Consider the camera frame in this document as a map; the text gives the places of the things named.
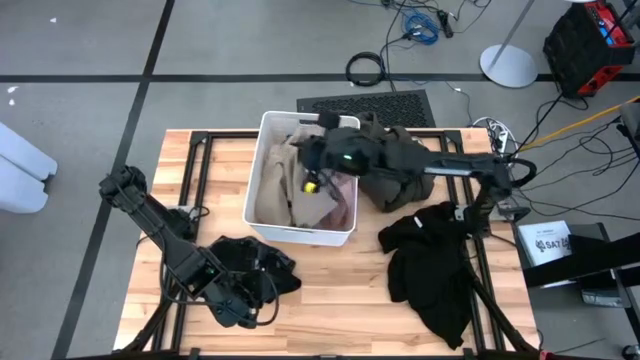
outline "yellow cable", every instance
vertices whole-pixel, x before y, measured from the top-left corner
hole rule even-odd
[[[631,100],[629,100],[629,101],[627,101],[627,102],[625,102],[623,104],[636,102],[636,101],[640,101],[640,96],[636,96],[633,99],[631,99]],[[575,128],[580,127],[582,125],[586,125],[586,124],[588,124],[588,123],[590,123],[590,122],[592,122],[594,120],[597,120],[597,119],[599,119],[599,118],[601,118],[603,116],[609,115],[612,112],[618,110],[620,108],[620,106],[622,106],[623,104],[619,104],[619,105],[610,107],[607,110],[601,111],[601,112],[599,112],[599,113],[597,113],[597,114],[595,114],[593,116],[590,116],[590,117],[588,117],[588,118],[586,118],[586,119],[584,119],[582,121],[578,121],[577,123],[573,123],[573,124],[571,124],[569,126],[565,126],[562,129],[560,129],[560,130],[558,130],[558,131],[556,131],[554,133],[551,133],[551,134],[549,134],[549,135],[547,135],[547,136],[545,136],[545,137],[543,137],[541,139],[538,139],[538,140],[532,142],[531,144],[527,144],[527,145],[523,146],[520,149],[520,151],[521,152],[522,151],[527,151],[527,150],[531,149],[532,147],[538,146],[538,145],[542,144],[543,142],[546,142],[547,140],[550,140],[550,139],[552,139],[552,138],[554,138],[554,137],[556,137],[558,135],[562,135],[562,134],[566,133],[569,130],[575,129]]]

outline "white laundry basket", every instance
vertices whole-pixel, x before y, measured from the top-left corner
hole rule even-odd
[[[277,226],[260,224],[255,218],[255,201],[258,195],[258,188],[262,180],[262,167],[265,162],[265,155],[272,145],[281,144],[288,135],[294,133],[299,126],[313,124],[318,120],[318,114],[303,114],[281,111],[268,111],[262,115],[260,133],[256,143],[256,151],[251,165],[251,175],[249,177],[249,188],[244,203],[244,221],[254,228],[266,240],[282,241],[297,244],[342,246],[356,227],[356,214],[358,207],[358,179],[352,181],[353,207],[350,209],[349,220],[346,230],[319,230],[302,229],[289,226]],[[360,121],[353,116],[341,116],[340,127],[360,128]]]

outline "floor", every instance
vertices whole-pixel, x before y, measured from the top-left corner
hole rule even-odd
[[[357,88],[335,75],[343,73],[353,54],[377,51],[394,16],[393,11],[356,2],[378,3],[0,0],[0,119],[60,166],[48,184],[50,199],[41,212],[0,212],[0,359],[82,356],[112,349],[139,234],[127,217],[100,206],[97,184],[114,164],[126,161],[151,178],[168,128],[255,128],[264,111],[294,111],[300,97],[389,91],[386,83]],[[460,4],[439,3],[448,11]],[[422,86],[397,82],[398,90],[425,89],[440,127],[466,126],[468,107],[473,119],[500,119],[523,139],[538,106],[556,97],[554,84],[543,77],[524,89],[502,88],[479,76],[478,58],[484,48],[504,39],[524,3],[493,0],[463,34],[442,37],[429,47],[392,47],[394,73],[433,78]],[[622,2],[614,4],[622,12]],[[533,55],[541,74],[549,73],[542,42],[568,6],[538,0],[514,36],[513,43]],[[467,4],[454,30],[464,29],[479,12]],[[160,22],[163,13],[168,23]],[[392,34],[401,34],[399,25]],[[374,68],[360,64],[356,71]],[[640,61],[624,71],[625,81],[608,84],[588,100],[587,111],[558,105],[541,133],[638,95]],[[151,76],[159,74],[227,76],[184,82]],[[445,80],[467,93],[470,103]],[[18,88],[10,92],[13,86]],[[614,149],[628,146],[615,129],[602,139]],[[576,142],[557,142],[523,157],[545,166]],[[574,151],[535,181],[546,183],[606,161],[606,155]],[[583,173],[529,195],[543,202],[579,204],[615,190],[633,165],[599,177]],[[637,174],[630,181],[638,181]],[[640,211],[634,196],[626,186],[584,210],[634,216]],[[550,217],[531,214],[523,223],[554,219],[600,221],[614,239],[637,231],[635,221],[576,211]],[[569,354],[619,358],[621,347],[634,342],[621,310],[587,307],[574,288],[536,289],[530,295],[546,349],[604,338]]]

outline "white pole base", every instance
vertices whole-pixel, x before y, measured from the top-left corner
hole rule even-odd
[[[480,56],[480,68],[498,85],[521,88],[531,85],[538,77],[538,69],[531,55],[515,46],[507,45],[498,61],[491,66],[501,45],[486,48]]]

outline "wooden table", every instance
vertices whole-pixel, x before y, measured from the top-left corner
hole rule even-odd
[[[466,153],[489,152],[483,129],[459,129]],[[191,130],[168,130],[153,180],[152,194],[165,205],[178,202]],[[440,151],[437,141],[424,145]],[[244,237],[257,233],[242,221],[247,181],[253,159],[255,139],[217,139],[213,143],[204,205],[211,215],[200,224],[198,244],[206,246],[221,235]],[[198,168],[196,156],[189,203],[193,203]],[[456,180],[461,203],[462,181]],[[437,177],[431,197],[407,205],[391,214],[377,211],[360,194],[357,229],[339,248],[271,243],[297,261],[295,274],[302,288],[281,297],[280,314],[274,324],[247,330],[223,328],[206,307],[187,309],[181,353],[192,347],[203,354],[234,355],[456,355],[420,321],[407,303],[391,303],[387,290],[387,264],[390,255],[380,250],[377,233],[402,216],[421,207],[448,200],[446,182]],[[506,223],[492,224],[493,233],[513,239]],[[471,255],[473,242],[468,243]],[[529,303],[516,249],[497,239],[485,239],[497,303],[530,344],[538,345],[535,321]],[[151,241],[144,241],[136,254],[125,299],[115,349],[124,347],[144,326],[159,302],[158,267],[160,252]],[[486,310],[478,299],[487,348],[493,348]],[[273,307],[261,311],[261,319],[271,316]],[[165,347],[173,328],[175,309],[168,315]],[[463,347],[475,349],[471,325],[463,334]]]

